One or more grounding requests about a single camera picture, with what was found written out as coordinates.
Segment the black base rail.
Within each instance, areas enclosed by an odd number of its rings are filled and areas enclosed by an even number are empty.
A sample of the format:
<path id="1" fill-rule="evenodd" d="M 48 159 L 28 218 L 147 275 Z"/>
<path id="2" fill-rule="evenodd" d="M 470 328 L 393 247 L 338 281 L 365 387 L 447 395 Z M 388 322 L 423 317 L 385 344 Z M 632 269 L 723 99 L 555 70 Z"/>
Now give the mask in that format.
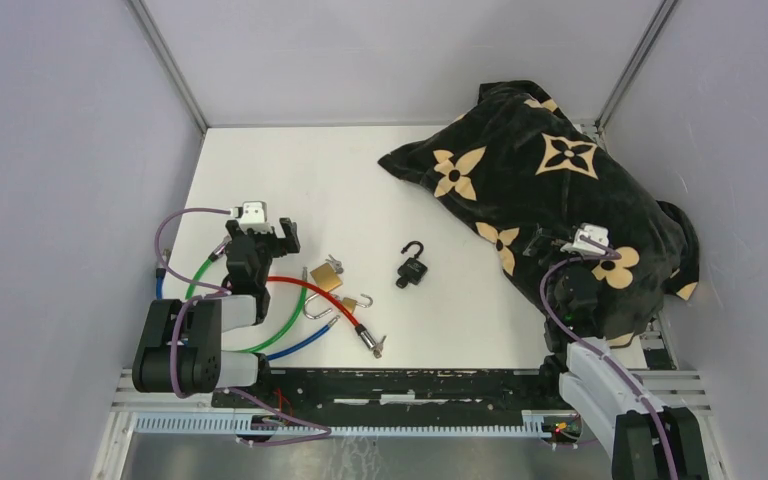
<path id="1" fill-rule="evenodd" d="M 331 427 L 508 427 L 526 414 L 571 414 L 552 367 L 273 367 L 247 393 Z"/>

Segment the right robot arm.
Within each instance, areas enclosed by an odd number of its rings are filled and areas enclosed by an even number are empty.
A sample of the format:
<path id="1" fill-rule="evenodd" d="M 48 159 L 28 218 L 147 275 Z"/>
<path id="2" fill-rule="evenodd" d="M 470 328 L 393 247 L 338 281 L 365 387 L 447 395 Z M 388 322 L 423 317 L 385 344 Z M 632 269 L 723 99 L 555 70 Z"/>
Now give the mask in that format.
<path id="1" fill-rule="evenodd" d="M 540 280 L 546 315 L 549 374 L 537 382 L 551 408 L 569 404 L 611 462 L 614 479 L 707 479 L 702 431 L 686 407 L 670 407 L 610 352 L 607 342 L 573 327 L 594 311 L 598 285 L 576 259 L 563 260 Z"/>

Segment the black padlock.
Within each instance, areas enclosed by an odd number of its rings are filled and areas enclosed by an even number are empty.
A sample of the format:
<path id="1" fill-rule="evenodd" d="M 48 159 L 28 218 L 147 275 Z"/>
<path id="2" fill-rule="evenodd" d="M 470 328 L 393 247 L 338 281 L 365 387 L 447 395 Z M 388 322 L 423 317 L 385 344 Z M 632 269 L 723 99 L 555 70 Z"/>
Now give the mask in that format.
<path id="1" fill-rule="evenodd" d="M 419 260 L 424 251 L 424 245 L 420 241 L 410 241 L 401 249 L 401 253 L 406 255 L 413 247 L 417 250 L 397 269 L 396 286 L 400 289 L 405 289 L 408 285 L 418 285 L 428 271 L 428 267 Z"/>

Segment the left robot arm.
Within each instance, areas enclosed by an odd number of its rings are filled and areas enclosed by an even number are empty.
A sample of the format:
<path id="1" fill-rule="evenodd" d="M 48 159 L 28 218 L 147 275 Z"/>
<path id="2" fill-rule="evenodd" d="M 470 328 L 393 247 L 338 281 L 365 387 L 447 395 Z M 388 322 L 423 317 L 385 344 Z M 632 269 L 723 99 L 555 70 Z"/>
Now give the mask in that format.
<path id="1" fill-rule="evenodd" d="M 173 393 L 180 398 L 236 386 L 253 407 L 273 397 L 273 378 L 260 371 L 265 356 L 224 352 L 222 334 L 261 324 L 271 295 L 266 283 L 275 258 L 300 252 L 297 224 L 281 218 L 282 236 L 268 223 L 230 220 L 223 249 L 230 286 L 214 293 L 151 303 L 132 365 L 132 383 L 141 393 Z"/>

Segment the small brass padlock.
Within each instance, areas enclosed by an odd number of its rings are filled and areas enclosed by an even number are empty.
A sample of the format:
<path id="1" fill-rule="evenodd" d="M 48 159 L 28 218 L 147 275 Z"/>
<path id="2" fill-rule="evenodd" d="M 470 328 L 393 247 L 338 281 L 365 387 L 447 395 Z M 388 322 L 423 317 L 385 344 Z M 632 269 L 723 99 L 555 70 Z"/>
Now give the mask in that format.
<path id="1" fill-rule="evenodd" d="M 352 314 L 355 313 L 355 311 L 358 308 L 366 309 L 373 305 L 374 301 L 373 298 L 366 294 L 361 294 L 360 298 L 352 298 L 352 297 L 341 297 L 340 303 Z"/>

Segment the large brass padlock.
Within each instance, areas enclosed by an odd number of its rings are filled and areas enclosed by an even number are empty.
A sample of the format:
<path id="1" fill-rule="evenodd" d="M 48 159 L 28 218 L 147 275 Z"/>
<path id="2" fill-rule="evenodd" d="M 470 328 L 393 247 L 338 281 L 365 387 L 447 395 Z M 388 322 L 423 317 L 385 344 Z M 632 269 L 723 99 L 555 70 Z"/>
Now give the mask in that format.
<path id="1" fill-rule="evenodd" d="M 331 293 L 339 288 L 343 282 L 341 274 L 344 272 L 342 262 L 330 256 L 322 265 L 310 271 L 310 278 L 313 284 L 325 292 Z M 333 312 L 330 303 L 325 301 L 326 308 L 322 311 L 311 310 L 310 307 L 317 307 L 320 304 L 321 295 L 319 293 L 310 294 L 303 304 L 302 313 L 310 320 L 318 320 L 326 317 Z"/>

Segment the black floral blanket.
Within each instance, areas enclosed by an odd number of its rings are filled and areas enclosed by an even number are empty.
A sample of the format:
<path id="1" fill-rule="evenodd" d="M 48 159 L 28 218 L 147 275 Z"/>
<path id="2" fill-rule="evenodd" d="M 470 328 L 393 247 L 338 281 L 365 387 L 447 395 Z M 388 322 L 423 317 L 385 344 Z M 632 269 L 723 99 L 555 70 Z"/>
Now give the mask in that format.
<path id="1" fill-rule="evenodd" d="M 618 258 L 597 253 L 585 269 L 598 289 L 594 326 L 611 346 L 641 334 L 667 296 L 689 300 L 698 286 L 700 243 L 686 213 L 650 194 L 533 81 L 482 84 L 472 109 L 379 165 L 491 243 L 534 305 L 580 228 L 605 228 Z"/>

